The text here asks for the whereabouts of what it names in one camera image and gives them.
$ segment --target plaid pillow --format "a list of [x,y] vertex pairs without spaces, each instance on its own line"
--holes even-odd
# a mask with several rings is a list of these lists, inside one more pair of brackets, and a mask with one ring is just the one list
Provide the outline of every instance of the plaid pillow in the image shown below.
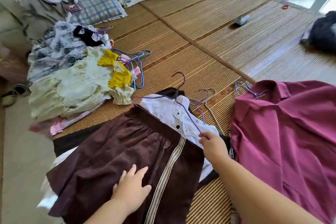
[[70,23],[94,25],[127,16],[118,0],[78,0],[83,10],[74,13]]

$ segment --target pink shirt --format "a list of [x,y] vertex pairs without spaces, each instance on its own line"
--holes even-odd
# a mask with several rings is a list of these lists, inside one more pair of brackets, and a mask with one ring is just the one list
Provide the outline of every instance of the pink shirt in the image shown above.
[[231,143],[237,161],[322,222],[333,223],[336,87],[265,80],[251,88],[264,90],[256,100],[249,92],[236,98]]

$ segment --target hand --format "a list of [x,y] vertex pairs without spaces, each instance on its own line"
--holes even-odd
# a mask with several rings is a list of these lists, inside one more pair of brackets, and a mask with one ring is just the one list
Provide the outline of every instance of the hand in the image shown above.
[[214,169],[221,160],[229,158],[228,149],[221,137],[212,132],[203,132],[203,136],[199,134],[199,137],[202,137],[199,142],[203,145],[204,156]]
[[137,166],[133,165],[128,173],[124,170],[119,184],[113,186],[111,200],[116,200],[127,208],[127,215],[135,212],[148,196],[152,189],[151,185],[142,187],[142,179],[148,167],[140,169],[137,173]]

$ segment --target woven mat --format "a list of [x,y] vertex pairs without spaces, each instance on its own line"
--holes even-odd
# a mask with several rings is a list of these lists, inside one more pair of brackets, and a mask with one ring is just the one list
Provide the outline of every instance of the woven mat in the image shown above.
[[[152,51],[143,59],[145,87],[135,96],[178,86],[182,78],[171,75],[182,71],[187,76],[183,87],[187,96],[199,99],[202,93],[197,89],[216,89],[208,105],[227,132],[237,96],[234,82],[239,78],[249,84],[261,79],[336,82],[334,57],[307,52],[293,42],[317,15],[297,8],[283,10],[282,5],[273,0],[150,0],[128,8],[128,17],[102,26],[113,25],[108,34],[115,48]],[[249,22],[233,27],[233,20],[246,14]],[[58,137],[129,108],[108,101]],[[209,111],[204,106],[201,110],[205,121],[215,125]],[[229,223],[230,208],[229,196],[216,179],[195,194],[187,224]]]

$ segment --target light green garment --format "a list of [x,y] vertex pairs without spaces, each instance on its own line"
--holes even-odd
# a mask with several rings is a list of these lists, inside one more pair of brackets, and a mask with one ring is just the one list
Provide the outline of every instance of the light green garment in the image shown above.
[[105,51],[104,48],[88,47],[87,57],[72,67],[57,70],[34,82],[29,98],[32,118],[40,122],[84,112],[106,99],[106,95],[112,95],[114,103],[130,104],[131,87],[111,89],[108,86],[113,70],[122,71],[120,63],[116,62],[115,67],[97,65]]

